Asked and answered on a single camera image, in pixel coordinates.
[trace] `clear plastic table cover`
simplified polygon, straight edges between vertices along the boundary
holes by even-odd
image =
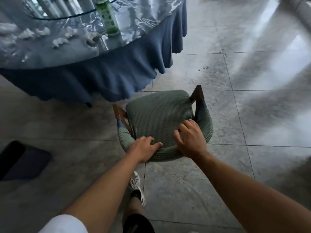
[[[86,32],[104,31],[102,19],[96,11],[67,19],[40,20],[33,19],[18,10],[18,5],[15,5],[13,0],[4,0],[0,5],[0,22],[14,23],[18,29],[12,35],[0,36],[0,67],[39,69],[94,58],[107,50],[125,46],[148,34],[165,17],[171,15],[182,1],[116,0],[112,6],[120,34],[114,37],[103,35],[95,44],[90,44],[86,41]],[[43,30],[45,27],[49,28],[50,34],[39,35],[36,29]],[[67,27],[77,29],[77,35],[70,38],[69,43],[53,48],[53,40],[65,38]],[[33,38],[16,38],[27,28],[35,33]]]

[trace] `chair seat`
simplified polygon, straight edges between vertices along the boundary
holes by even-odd
[[[163,148],[175,145],[173,131],[193,119],[190,96],[183,90],[163,91],[138,98],[126,106],[134,139],[152,136]]]

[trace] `green chair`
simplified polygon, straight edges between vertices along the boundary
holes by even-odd
[[[196,101],[196,110],[193,116],[194,101]],[[126,105],[126,112],[116,104],[113,108],[118,123],[120,144],[124,151],[127,151],[129,145],[142,136],[152,136],[154,143],[163,143],[163,147],[151,157],[149,162],[170,161],[183,157],[173,139],[173,131],[184,120],[196,121],[206,142],[213,134],[212,120],[204,101],[201,85],[196,86],[191,96],[183,90],[163,91],[129,102]]]

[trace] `white tissue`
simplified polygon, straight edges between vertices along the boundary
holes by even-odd
[[[17,36],[10,35],[8,37],[3,38],[2,42],[7,46],[12,46],[16,44],[16,39],[17,39]]]
[[[89,32],[89,31],[86,31],[86,41],[89,42],[89,43],[95,43],[93,41],[93,38],[95,37],[101,37],[102,35],[98,32]]]
[[[78,34],[78,30],[76,28],[67,27],[67,33],[65,33],[65,36],[67,39],[77,34]]]
[[[14,23],[0,23],[0,35],[6,35],[15,32],[18,29]]]
[[[25,29],[18,37],[20,39],[29,39],[34,38],[35,33],[31,31],[29,28]]]
[[[65,38],[58,38],[53,40],[53,47],[58,47],[60,44],[69,43],[69,41]]]
[[[50,35],[50,33],[51,33],[51,31],[50,31],[50,29],[48,27],[44,27],[43,30],[39,30],[39,29],[36,28],[36,31],[41,36]]]

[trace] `hand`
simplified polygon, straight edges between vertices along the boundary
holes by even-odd
[[[192,119],[185,120],[183,124],[180,124],[178,130],[174,131],[173,138],[177,148],[188,158],[194,159],[198,155],[207,152],[203,133],[199,125]]]
[[[147,162],[163,146],[161,142],[150,145],[151,141],[154,141],[151,136],[140,137],[129,146],[127,153],[135,158],[138,163]]]

